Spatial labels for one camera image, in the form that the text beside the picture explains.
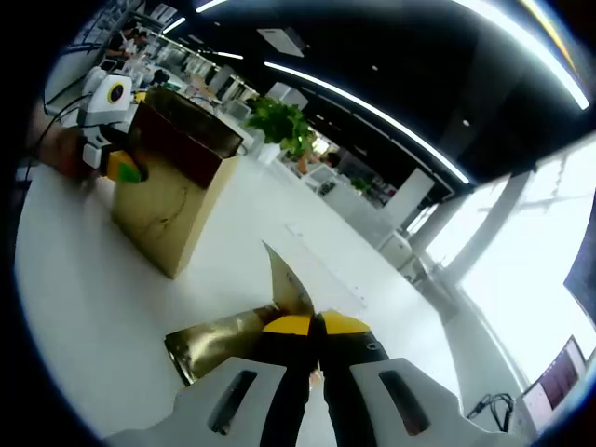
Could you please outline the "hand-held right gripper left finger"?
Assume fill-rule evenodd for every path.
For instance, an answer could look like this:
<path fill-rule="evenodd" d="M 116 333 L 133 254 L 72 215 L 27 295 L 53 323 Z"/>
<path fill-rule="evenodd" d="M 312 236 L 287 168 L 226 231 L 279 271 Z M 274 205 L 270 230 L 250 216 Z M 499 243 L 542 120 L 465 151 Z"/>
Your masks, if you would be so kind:
<path fill-rule="evenodd" d="M 181 391 L 172 413 L 107 446 L 294 446 L 316 365 L 306 316 L 267 325 L 246 359 L 231 357 Z"/>

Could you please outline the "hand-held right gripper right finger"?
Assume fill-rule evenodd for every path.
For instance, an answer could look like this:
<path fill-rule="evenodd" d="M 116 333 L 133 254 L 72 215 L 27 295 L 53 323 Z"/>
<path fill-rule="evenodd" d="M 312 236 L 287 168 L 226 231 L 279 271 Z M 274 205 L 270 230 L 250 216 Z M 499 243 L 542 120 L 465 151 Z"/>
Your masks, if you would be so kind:
<path fill-rule="evenodd" d="M 392 359 L 372 330 L 336 311 L 318 314 L 319 364 L 340 446 L 514 446 L 462 415 L 455 394 L 407 359 Z"/>

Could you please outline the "person's left hand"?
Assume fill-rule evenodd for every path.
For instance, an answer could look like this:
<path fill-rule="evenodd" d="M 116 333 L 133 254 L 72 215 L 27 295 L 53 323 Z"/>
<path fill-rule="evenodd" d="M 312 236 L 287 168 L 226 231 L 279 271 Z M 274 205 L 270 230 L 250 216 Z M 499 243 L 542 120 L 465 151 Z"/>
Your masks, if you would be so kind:
<path fill-rule="evenodd" d="M 45 163 L 60 174 L 76 181 L 95 177 L 98 171 L 83 160 L 86 142 L 87 139 L 81 129 L 76 127 L 61 129 L 46 150 Z"/>

